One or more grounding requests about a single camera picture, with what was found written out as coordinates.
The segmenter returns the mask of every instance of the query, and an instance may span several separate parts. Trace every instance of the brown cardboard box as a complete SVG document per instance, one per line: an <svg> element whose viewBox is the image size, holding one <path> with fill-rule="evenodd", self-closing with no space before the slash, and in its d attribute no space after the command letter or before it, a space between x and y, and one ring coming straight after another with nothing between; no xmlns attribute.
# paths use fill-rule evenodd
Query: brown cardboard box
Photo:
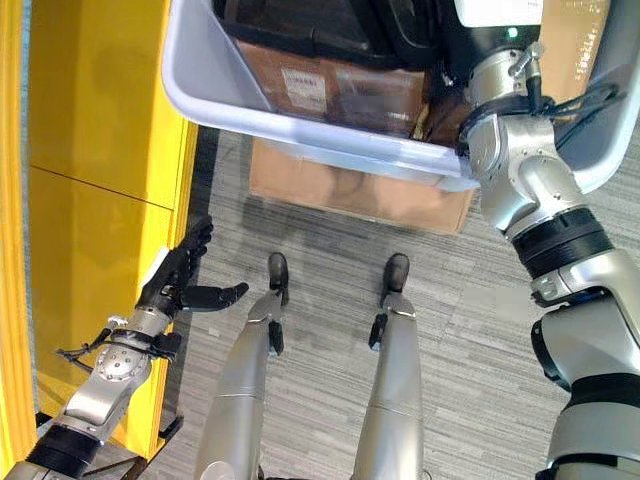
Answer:
<svg viewBox="0 0 640 480"><path fill-rule="evenodd" d="M292 157L258 138L249 188L288 203L441 233L460 231L473 198L473 190L445 192Z"/></svg>
<svg viewBox="0 0 640 480"><path fill-rule="evenodd" d="M413 131L422 107L423 72L371 70L236 43L280 113L403 137Z"/></svg>
<svg viewBox="0 0 640 480"><path fill-rule="evenodd" d="M602 38L609 0L547 0L540 41L546 47L540 69L542 91L556 103L582 95ZM471 105L460 90L430 102L424 141L453 147Z"/></svg>
<svg viewBox="0 0 640 480"><path fill-rule="evenodd" d="M546 47L540 61L544 95L562 103L585 92L608 13L609 0L544 2L540 31Z"/></svg>

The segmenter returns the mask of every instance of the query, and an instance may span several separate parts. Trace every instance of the gray carpet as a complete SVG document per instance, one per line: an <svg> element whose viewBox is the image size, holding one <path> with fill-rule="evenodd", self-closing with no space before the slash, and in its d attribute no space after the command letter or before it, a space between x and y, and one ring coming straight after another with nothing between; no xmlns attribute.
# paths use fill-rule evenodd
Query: gray carpet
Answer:
<svg viewBox="0 0 640 480"><path fill-rule="evenodd" d="M533 478L567 395L544 378L532 353L529 331L541 310L478 199L457 236L264 201L247 193L251 139L223 132L217 140L216 131L202 130L194 175L192 210L210 211L215 224L199 283L246 281L251 290L227 311L176 325L188 342L170 374L167 407L179 405L185 425L143 478L191 477L225 357L266 288L274 250L289 261L291 302L285 352L268 370L267 475L349 478L377 361L366 339L379 279L386 259L401 251L412 261L406 295L418 312L425 469L433 479ZM636 127L618 173L589 195L613 242L638 263L639 157Z"/></svg>

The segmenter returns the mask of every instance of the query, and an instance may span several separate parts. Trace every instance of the silver robot leg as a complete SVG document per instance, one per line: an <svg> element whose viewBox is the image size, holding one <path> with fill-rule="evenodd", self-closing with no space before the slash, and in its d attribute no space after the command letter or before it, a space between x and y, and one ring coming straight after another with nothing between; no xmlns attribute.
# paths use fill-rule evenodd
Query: silver robot leg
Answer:
<svg viewBox="0 0 640 480"><path fill-rule="evenodd" d="M402 295L409 260L396 254L385 269L383 313L369 346L380 352L356 455L354 480L422 478L422 395L415 312Z"/></svg>
<svg viewBox="0 0 640 480"><path fill-rule="evenodd" d="M249 312L227 358L207 417L195 478L255 480L265 398L267 357L282 352L282 308L288 300L288 272L281 254L269 257L269 291Z"/></svg>

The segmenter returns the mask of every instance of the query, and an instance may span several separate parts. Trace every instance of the yellow shelf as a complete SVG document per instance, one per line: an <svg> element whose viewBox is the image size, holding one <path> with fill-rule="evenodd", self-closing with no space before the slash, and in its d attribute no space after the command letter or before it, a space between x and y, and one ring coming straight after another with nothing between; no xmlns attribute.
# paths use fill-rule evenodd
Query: yellow shelf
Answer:
<svg viewBox="0 0 640 480"><path fill-rule="evenodd" d="M160 77L168 0L32 6L29 198L40 409L55 415L86 373L54 355L128 315L161 246L185 230L197 127ZM151 458L167 362L154 362L114 439Z"/></svg>
<svg viewBox="0 0 640 480"><path fill-rule="evenodd" d="M0 1L0 476L36 441L20 152L22 2Z"/></svg>
<svg viewBox="0 0 640 480"><path fill-rule="evenodd" d="M168 4L33 2L31 165L176 206L184 120L160 79Z"/></svg>

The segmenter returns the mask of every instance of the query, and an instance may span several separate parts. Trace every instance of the gray plastic bin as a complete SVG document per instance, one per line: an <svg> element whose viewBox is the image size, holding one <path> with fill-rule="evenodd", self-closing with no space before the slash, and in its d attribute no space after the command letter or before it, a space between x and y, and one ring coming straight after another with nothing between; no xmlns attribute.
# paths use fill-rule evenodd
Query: gray plastic bin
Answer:
<svg viewBox="0 0 640 480"><path fill-rule="evenodd" d="M273 113L208 0L173 0L162 79L176 109L198 124L270 139L290 154L329 165L450 191L477 185L450 148ZM585 192L617 170L640 109L639 0L611 2L591 82L611 80L627 90L627 98L561 152Z"/></svg>

